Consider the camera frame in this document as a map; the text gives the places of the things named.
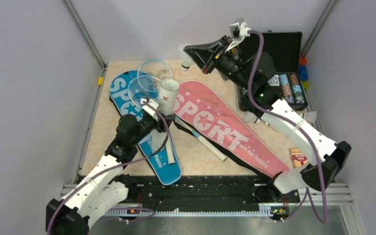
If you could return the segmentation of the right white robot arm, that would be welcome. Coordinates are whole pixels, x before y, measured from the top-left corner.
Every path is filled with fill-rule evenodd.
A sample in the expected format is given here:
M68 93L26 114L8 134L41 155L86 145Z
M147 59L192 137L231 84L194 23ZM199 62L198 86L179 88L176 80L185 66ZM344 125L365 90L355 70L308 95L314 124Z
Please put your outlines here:
M207 44L183 46L182 51L204 74L218 70L243 87L256 116L292 141L308 158L309 164L302 170L273 176L273 185L267 189L272 201L280 202L288 192L303 187L325 193L345 165L352 147L346 141L337 143L317 131L269 84L269 77L257 69L266 39L257 31L252 33L259 38L255 59L243 61L232 54L231 49L242 41L229 36Z

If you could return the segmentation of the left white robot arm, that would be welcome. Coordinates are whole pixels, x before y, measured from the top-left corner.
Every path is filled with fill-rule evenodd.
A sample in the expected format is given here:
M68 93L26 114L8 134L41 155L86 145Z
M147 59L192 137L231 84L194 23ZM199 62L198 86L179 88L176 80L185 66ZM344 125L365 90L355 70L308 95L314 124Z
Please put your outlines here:
M71 192L47 204L46 233L86 235L115 204L134 201L138 194L136 183L122 171L136 163L136 145L153 130L165 133L167 140L174 119L175 115L144 113L141 120L132 114L123 115L116 137L96 167Z

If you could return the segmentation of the white shuttlecock tube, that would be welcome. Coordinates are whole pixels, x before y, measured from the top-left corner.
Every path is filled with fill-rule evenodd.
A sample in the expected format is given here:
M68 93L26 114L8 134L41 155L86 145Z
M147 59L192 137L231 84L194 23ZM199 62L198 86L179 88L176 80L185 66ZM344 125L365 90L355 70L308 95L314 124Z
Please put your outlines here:
M180 83L173 78L164 78L159 83L158 102L160 104L160 112L164 117L173 114L176 96ZM161 148L165 138L166 132L152 131L151 148L153 151Z

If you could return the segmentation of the clear tube lid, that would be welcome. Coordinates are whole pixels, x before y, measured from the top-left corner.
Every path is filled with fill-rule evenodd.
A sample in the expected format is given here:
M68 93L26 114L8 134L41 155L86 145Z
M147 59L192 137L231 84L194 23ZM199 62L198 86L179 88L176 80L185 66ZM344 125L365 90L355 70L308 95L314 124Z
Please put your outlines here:
M187 149L195 149L198 145L198 139L189 135L183 140L183 144Z

